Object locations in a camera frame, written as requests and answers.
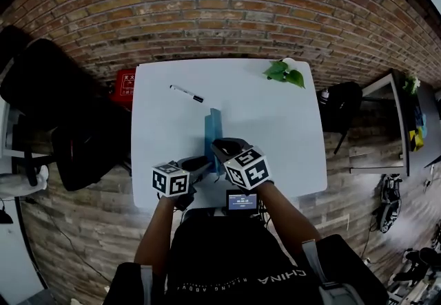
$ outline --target wooden floor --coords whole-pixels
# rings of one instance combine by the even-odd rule
[[[369,109],[355,120],[355,127],[337,155],[333,154],[339,134],[326,133],[328,188],[292,202],[319,228],[323,235],[339,233],[359,255],[371,224],[371,212],[379,205],[379,175],[349,174],[354,163],[397,160],[400,142],[394,129],[386,128],[384,118],[367,120]],[[441,216],[441,167],[434,171],[433,184],[425,191],[430,176],[424,169],[401,184],[402,210],[387,234],[372,232],[365,257],[382,282],[401,264],[402,252],[409,247],[430,244],[435,224]],[[48,188],[36,194],[39,204],[22,202],[23,219],[41,274],[60,304],[75,298],[82,304],[101,304],[108,283],[82,263],[72,250],[73,242],[81,257],[106,278],[112,279],[118,264],[132,261],[139,240],[148,226],[150,214],[133,204],[132,183],[127,172],[116,167],[100,183],[78,192],[67,192],[56,165],[50,166]],[[174,216],[174,229],[181,215]]]

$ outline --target small screen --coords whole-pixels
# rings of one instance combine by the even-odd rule
[[[244,193],[228,195],[228,209],[257,209],[257,194],[252,193],[246,196]]]

